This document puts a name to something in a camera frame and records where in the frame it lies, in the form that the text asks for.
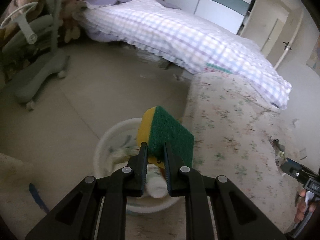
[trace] white bottle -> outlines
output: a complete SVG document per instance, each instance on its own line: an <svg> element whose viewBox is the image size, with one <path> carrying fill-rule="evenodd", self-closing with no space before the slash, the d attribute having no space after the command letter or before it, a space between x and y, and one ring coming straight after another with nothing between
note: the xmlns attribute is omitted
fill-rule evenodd
<svg viewBox="0 0 320 240"><path fill-rule="evenodd" d="M167 182L162 177L160 168L154 164L148 164L146 188L148 194L154 198L163 198L168 194Z"/></svg>

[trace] door handle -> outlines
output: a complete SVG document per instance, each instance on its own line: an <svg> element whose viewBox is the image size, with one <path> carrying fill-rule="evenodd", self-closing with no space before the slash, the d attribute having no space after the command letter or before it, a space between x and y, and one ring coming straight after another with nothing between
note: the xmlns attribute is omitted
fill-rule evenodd
<svg viewBox="0 0 320 240"><path fill-rule="evenodd" d="M285 50L289 46L289 43L288 42L284 42L284 41L282 43L285 44L285 46L284 46L284 50Z"/></svg>

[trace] metal rivet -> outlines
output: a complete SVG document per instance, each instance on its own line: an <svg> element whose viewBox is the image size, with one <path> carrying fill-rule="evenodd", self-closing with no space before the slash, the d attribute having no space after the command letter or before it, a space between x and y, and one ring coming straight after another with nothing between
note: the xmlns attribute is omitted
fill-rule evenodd
<svg viewBox="0 0 320 240"><path fill-rule="evenodd" d="M182 167L180 168L180 171L181 171L181 172L184 172L184 173L187 173L187 172L190 171L190 168L189 168L188 166L182 166Z"/></svg>
<svg viewBox="0 0 320 240"><path fill-rule="evenodd" d="M130 167L123 167L122 168L122 172L123 173L129 173L129 172L131 172L132 171L132 169L130 168Z"/></svg>
<svg viewBox="0 0 320 240"><path fill-rule="evenodd" d="M228 178L226 176L219 176L218 177L218 181L220 181L221 183L226 183L228 181Z"/></svg>
<svg viewBox="0 0 320 240"><path fill-rule="evenodd" d="M90 183L94 182L94 177L93 176L85 177L84 182L87 184L90 184Z"/></svg>

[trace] caster wheel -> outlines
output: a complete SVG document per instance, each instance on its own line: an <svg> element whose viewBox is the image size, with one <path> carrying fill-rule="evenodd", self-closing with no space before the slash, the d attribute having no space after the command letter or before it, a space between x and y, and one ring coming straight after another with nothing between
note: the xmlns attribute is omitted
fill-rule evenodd
<svg viewBox="0 0 320 240"><path fill-rule="evenodd" d="M65 70L61 70L60 72L58 72L58 78L65 78L66 77L66 71Z"/></svg>
<svg viewBox="0 0 320 240"><path fill-rule="evenodd" d="M26 104L26 107L29 111L35 109L36 107L36 104L34 103L34 101L30 100L27 104Z"/></svg>

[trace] plush toy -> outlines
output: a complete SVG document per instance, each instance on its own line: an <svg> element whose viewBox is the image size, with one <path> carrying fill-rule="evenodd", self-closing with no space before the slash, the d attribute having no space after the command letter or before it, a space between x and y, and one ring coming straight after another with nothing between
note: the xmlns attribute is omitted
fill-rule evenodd
<svg viewBox="0 0 320 240"><path fill-rule="evenodd" d="M80 37L80 28L76 20L72 18L72 13L77 9L77 0L62 0L62 10L60 18L63 20L63 25L66 28L64 41L68 43L71 39Z"/></svg>

